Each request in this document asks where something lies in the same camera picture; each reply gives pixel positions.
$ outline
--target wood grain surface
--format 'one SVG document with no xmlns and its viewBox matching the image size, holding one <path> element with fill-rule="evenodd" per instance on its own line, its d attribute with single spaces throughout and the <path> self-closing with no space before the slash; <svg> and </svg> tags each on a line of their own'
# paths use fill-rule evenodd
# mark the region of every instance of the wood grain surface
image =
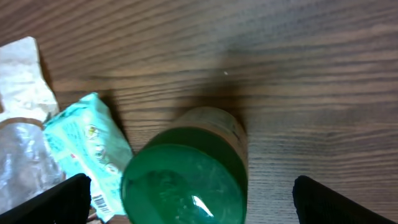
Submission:
<svg viewBox="0 0 398 224">
<path fill-rule="evenodd" d="M 1 0 L 0 44 L 27 35 L 61 107 L 99 92 L 136 152 L 195 106 L 236 115 L 247 223 L 298 223 L 299 175 L 398 222 L 398 1 Z"/>
</svg>

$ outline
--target brown wooden surface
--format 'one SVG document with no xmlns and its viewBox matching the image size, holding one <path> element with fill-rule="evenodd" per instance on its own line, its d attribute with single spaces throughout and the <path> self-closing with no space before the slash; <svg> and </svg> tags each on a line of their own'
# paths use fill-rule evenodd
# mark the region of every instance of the brown wooden surface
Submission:
<svg viewBox="0 0 398 224">
<path fill-rule="evenodd" d="M 238 116 L 247 223 L 298 223 L 302 174 L 398 222 L 397 1 L 1 0 L 0 44 L 26 35 L 62 108 L 100 92 L 135 151 L 191 107 Z"/>
</svg>

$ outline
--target bottle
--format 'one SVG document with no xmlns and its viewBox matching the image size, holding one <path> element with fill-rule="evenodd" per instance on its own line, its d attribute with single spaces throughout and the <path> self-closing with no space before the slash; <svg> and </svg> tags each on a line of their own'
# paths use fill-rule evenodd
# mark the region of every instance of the bottle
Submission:
<svg viewBox="0 0 398 224">
<path fill-rule="evenodd" d="M 195 108 L 150 140 L 121 181 L 133 224 L 242 224 L 246 219 L 246 134 L 229 113 Z"/>
</svg>

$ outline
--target barcode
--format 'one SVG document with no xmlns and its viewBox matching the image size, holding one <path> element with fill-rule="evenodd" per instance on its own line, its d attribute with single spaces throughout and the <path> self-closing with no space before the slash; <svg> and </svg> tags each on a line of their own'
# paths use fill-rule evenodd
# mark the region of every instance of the barcode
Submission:
<svg viewBox="0 0 398 224">
<path fill-rule="evenodd" d="M 94 201 L 95 205 L 98 207 L 98 209 L 101 210 L 101 212 L 104 212 L 104 213 L 111 212 L 109 210 L 108 206 L 106 205 L 105 200 L 102 197 L 102 195 L 98 195 L 98 196 L 93 197 L 93 201 Z"/>
</svg>

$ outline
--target light blue packet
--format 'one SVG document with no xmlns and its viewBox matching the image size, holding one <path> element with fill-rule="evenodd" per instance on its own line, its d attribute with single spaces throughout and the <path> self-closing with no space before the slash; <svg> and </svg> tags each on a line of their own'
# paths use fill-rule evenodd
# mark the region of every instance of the light blue packet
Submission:
<svg viewBox="0 0 398 224">
<path fill-rule="evenodd" d="M 125 215 L 119 188 L 132 152 L 98 94 L 86 95 L 52 118 L 44 134 L 68 178 L 79 173 L 91 178 L 91 206 L 98 217 L 107 222 Z"/>
</svg>

